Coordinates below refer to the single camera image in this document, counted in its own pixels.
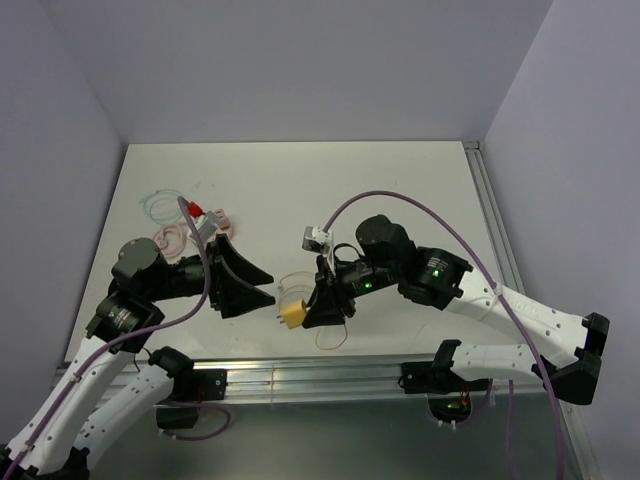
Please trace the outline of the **yellow plug adapter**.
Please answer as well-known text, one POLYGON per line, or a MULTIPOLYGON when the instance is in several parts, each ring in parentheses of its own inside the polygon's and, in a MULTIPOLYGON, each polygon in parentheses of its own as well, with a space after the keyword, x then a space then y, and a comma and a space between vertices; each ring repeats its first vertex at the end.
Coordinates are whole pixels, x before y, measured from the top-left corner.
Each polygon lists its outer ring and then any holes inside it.
POLYGON ((279 307, 277 319, 280 324, 288 329, 296 329, 302 326, 307 315, 307 305, 302 299, 282 304, 279 307))

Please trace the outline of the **pink plug adapter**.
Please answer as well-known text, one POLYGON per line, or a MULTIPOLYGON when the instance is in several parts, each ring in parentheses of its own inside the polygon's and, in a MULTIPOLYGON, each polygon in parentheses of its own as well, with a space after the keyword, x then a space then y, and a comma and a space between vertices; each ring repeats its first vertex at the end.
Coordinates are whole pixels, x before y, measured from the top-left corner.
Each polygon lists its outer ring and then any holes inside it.
POLYGON ((218 229, 227 230, 231 227, 231 222, 223 209, 214 210, 213 215, 218 229))

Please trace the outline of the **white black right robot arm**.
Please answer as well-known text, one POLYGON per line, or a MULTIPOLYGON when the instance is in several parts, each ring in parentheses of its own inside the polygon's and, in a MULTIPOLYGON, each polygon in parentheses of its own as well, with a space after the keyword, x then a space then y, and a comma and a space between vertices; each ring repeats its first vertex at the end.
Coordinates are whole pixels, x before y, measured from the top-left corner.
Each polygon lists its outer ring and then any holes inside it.
POLYGON ((342 261, 330 232, 306 228, 302 247, 316 253, 317 273, 303 328, 343 325, 355 314, 356 298, 394 286, 413 303, 478 321, 515 341, 443 341, 419 377, 427 391, 449 393, 488 379, 549 379, 556 398, 592 403, 610 326, 606 317, 564 313, 509 288, 491 287, 468 261, 416 245, 384 215, 361 222, 356 239, 361 255, 342 261))

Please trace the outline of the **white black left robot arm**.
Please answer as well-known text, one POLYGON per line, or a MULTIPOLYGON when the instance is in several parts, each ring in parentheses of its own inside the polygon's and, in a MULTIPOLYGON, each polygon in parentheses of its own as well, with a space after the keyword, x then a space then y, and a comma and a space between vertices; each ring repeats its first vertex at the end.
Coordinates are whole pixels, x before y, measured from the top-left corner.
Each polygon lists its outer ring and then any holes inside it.
POLYGON ((149 238, 126 243, 111 270, 76 356, 37 414, 1 449, 4 479, 86 479, 99 456, 152 406, 197 391, 194 362, 172 347, 154 351, 147 367, 106 404, 98 402, 124 368, 165 326, 157 302, 197 296, 222 318, 274 305, 262 291, 273 277, 242 257, 226 235, 199 254, 169 263, 149 238))

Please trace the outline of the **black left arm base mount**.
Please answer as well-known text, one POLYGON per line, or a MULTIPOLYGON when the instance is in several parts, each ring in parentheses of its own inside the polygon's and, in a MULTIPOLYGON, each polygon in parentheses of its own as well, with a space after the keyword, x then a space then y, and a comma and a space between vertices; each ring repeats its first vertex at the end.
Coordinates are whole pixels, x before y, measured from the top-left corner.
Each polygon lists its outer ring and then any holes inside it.
POLYGON ((167 400, 156 409, 157 427, 167 435, 193 429, 206 413, 223 420, 216 431, 224 431, 231 423, 231 413, 218 402, 225 398, 227 371, 225 369, 196 369, 176 379, 167 400))

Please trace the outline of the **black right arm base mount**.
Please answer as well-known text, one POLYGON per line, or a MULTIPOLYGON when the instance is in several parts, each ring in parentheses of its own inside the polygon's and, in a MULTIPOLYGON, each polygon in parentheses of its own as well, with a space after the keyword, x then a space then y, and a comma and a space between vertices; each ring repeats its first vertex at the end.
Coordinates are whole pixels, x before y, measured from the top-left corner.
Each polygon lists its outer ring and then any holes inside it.
POLYGON ((406 395, 424 395, 436 425, 455 430, 474 418, 491 399, 493 381, 467 381, 449 370, 439 370, 432 361, 404 362, 398 386, 406 395))

